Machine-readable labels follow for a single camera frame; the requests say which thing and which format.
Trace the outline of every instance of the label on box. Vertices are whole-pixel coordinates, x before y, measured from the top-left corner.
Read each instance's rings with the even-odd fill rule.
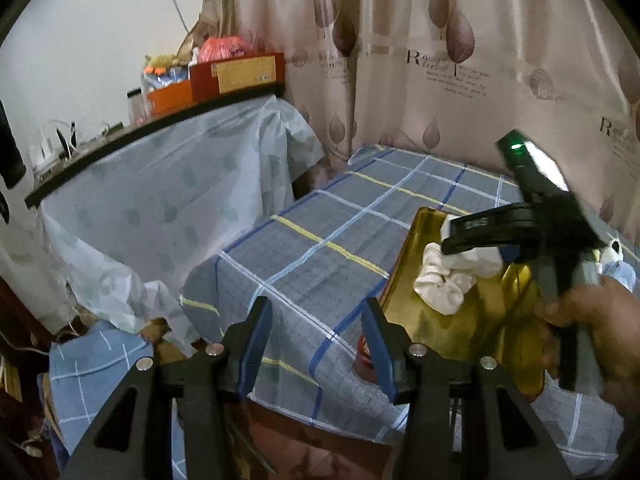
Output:
[[[218,63],[220,93],[276,81],[275,56],[250,57]]]

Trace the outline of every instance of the red box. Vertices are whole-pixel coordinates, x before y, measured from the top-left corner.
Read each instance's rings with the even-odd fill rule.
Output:
[[[191,66],[189,71],[193,100],[201,103],[247,88],[284,83],[285,61],[282,52],[247,54],[199,63]]]

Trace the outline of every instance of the white towel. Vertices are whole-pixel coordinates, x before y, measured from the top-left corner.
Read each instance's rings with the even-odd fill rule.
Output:
[[[449,237],[449,222],[445,219],[440,236]],[[443,256],[440,245],[427,244],[422,253],[422,268],[414,281],[414,291],[433,310],[450,316],[455,314],[465,294],[478,278],[490,278],[502,269],[502,259],[496,247],[478,248],[460,254]]]
[[[600,253],[600,261],[596,263],[598,274],[602,274],[603,266],[613,262],[621,262],[623,259],[624,257],[622,255],[622,245],[620,244],[620,240],[612,238],[607,244],[607,247]]]

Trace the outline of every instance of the leaf pattern curtain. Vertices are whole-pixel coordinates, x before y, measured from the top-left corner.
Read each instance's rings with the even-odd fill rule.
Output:
[[[284,51],[329,176],[373,142],[501,170],[519,128],[640,242],[639,61],[601,0],[205,0],[201,22]]]

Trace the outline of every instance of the yellow stripe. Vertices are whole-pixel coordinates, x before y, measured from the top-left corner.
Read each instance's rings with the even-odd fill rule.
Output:
[[[615,238],[615,236],[611,235],[611,233],[607,233],[607,235],[609,236],[609,238],[611,238],[612,240]],[[640,262],[640,258],[638,258],[635,253],[629,249],[625,244],[623,244],[622,242],[620,242],[620,245],[622,246],[622,248],[629,254],[631,254],[631,256],[633,256],[636,259],[636,262]]]
[[[201,301],[188,300],[187,298],[185,298],[182,295],[180,295],[179,299],[180,299],[180,303],[182,303],[182,304],[189,305],[189,306],[196,306],[198,308],[204,308],[206,310],[210,310],[212,312],[215,312],[216,314],[218,314],[220,316],[219,311],[213,305],[210,305],[209,303],[202,303]]]
[[[364,173],[358,173],[357,171],[347,171],[347,173],[351,173],[351,174],[357,175],[357,176],[359,176],[361,178],[364,178],[366,180],[369,180],[369,181],[371,181],[371,182],[373,182],[375,184],[380,184],[380,186],[385,186],[385,187],[388,187],[388,188],[393,187],[391,184],[387,184],[386,182],[382,182],[381,180],[373,178],[373,177],[371,177],[369,175],[365,175]],[[440,200],[436,200],[435,198],[423,195],[421,193],[414,193],[413,191],[409,191],[408,189],[405,189],[404,187],[398,187],[396,189],[398,191],[402,191],[403,193],[407,193],[407,195],[415,196],[416,198],[421,198],[423,200],[426,200],[427,202],[433,202],[434,204],[441,205],[441,206],[446,207],[448,209],[451,209],[451,210],[453,210],[453,211],[455,211],[457,213],[460,213],[461,215],[470,214],[469,211],[465,211],[464,209],[460,209],[459,207],[455,207],[453,205],[445,204],[445,203],[441,202]]]
[[[340,253],[342,256],[344,256],[348,260],[351,260],[352,262],[356,262],[357,264],[360,264],[361,266],[366,267],[369,270],[372,270],[373,272],[379,274],[380,276],[383,276],[384,278],[388,278],[389,276],[388,272],[386,272],[384,269],[381,269],[376,264],[371,263],[369,260],[365,260],[364,258],[356,256],[356,254],[350,253],[344,247],[341,247],[338,244],[334,244],[333,242],[325,242],[324,240],[322,240],[321,237],[313,234],[312,232],[307,231],[305,228],[300,227],[298,224],[294,224],[291,220],[283,218],[282,216],[272,215],[271,218],[274,220],[277,220],[281,224],[286,225],[287,227],[290,227],[295,232],[300,233],[301,235],[309,238],[310,240],[313,240],[317,243],[324,243],[326,247],[336,251],[337,253]]]
[[[318,384],[311,377],[306,376],[302,372],[299,372],[298,370],[296,370],[293,366],[288,365],[288,364],[284,363],[283,361],[279,361],[278,359],[269,359],[268,357],[263,357],[262,358],[262,362],[264,364],[266,364],[266,365],[279,366],[280,368],[284,368],[287,372],[291,372],[292,374],[297,375],[298,377],[304,379],[305,381],[309,381],[310,383],[314,384],[315,386],[320,386],[320,384]]]

